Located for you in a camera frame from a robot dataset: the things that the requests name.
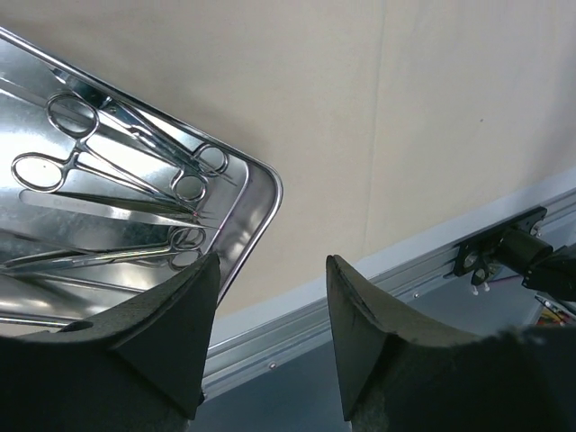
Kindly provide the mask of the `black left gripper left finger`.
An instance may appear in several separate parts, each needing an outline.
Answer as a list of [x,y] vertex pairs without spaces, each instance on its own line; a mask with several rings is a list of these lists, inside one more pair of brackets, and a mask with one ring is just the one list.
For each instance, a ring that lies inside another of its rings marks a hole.
[[202,379],[220,261],[56,332],[1,340],[4,431],[185,431]]

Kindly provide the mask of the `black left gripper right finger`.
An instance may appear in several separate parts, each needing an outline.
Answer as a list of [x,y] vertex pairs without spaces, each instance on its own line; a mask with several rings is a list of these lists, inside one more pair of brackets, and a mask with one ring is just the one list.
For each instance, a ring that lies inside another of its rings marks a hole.
[[480,337],[326,260],[344,419],[354,431],[572,431],[575,330],[509,328]]

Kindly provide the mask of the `metal instrument tray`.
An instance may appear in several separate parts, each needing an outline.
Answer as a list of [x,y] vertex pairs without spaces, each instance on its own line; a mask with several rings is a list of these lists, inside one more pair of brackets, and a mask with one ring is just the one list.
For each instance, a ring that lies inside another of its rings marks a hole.
[[214,253],[226,293],[276,215],[264,163],[1,33],[1,323],[61,328]]

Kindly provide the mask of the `beige cloth wrap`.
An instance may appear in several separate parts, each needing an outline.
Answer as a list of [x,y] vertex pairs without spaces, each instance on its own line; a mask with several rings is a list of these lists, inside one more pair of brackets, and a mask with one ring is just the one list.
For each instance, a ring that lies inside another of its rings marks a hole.
[[572,1],[4,1],[1,24],[279,172],[221,316],[575,164]]

